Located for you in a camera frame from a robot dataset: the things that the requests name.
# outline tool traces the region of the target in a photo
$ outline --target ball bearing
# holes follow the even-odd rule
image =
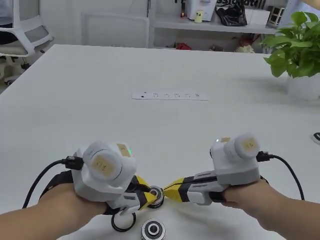
[[[165,238],[165,225],[154,218],[148,219],[141,229],[142,240],[163,240]]]
[[[151,186],[150,188],[150,193],[156,196],[156,200],[148,207],[151,209],[158,209],[164,204],[165,201],[163,189],[158,186]]]

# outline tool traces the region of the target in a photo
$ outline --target hand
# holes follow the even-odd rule
[[[61,184],[49,190],[39,200],[38,205],[59,208],[59,211],[65,214],[68,222],[65,235],[84,227],[93,217],[102,215],[107,208],[104,202],[91,202],[77,196],[71,183]]]
[[[272,231],[270,221],[276,217],[286,197],[264,180],[245,186],[230,187],[224,192],[226,207],[242,209],[258,220],[266,230]]]

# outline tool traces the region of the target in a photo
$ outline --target white power strip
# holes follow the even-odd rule
[[[207,94],[191,91],[137,91],[132,93],[132,99],[138,100],[192,100],[208,101]]]

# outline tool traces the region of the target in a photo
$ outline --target potted plant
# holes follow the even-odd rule
[[[291,18],[293,24],[262,41],[274,49],[264,59],[273,76],[288,73],[286,89],[290,96],[316,100],[320,96],[320,21],[314,13],[301,11]]]

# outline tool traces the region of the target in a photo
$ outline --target white shelf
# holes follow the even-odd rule
[[[219,22],[195,23],[188,18],[160,14],[157,14],[155,17],[154,27],[160,29],[183,29],[248,34],[275,34],[277,32],[277,29],[264,25],[249,24],[247,26],[224,26]]]

